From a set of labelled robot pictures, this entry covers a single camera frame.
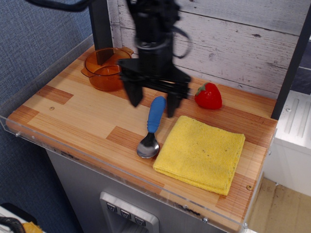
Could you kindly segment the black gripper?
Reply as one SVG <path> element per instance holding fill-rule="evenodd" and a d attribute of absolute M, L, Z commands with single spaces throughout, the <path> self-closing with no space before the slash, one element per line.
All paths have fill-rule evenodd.
<path fill-rule="evenodd" d="M 134 107 L 143 98 L 143 87 L 168 93 L 167 116 L 174 116 L 182 99 L 189 95 L 190 76 L 173 64 L 173 42 L 136 41 L 138 58 L 120 59 L 121 80 Z"/>

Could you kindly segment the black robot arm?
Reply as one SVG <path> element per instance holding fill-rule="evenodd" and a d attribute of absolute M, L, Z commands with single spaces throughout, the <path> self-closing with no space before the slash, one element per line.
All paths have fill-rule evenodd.
<path fill-rule="evenodd" d="M 173 117 L 182 99 L 188 98 L 191 77 L 173 64 L 173 36 L 178 33 L 187 39 L 188 47 L 182 59 L 191 50 L 191 39 L 175 27 L 180 20 L 179 5 L 173 0 L 127 1 L 135 24 L 135 46 L 138 58 L 120 59 L 121 80 L 133 106 L 143 98 L 144 87 L 167 94 L 167 115 Z"/>

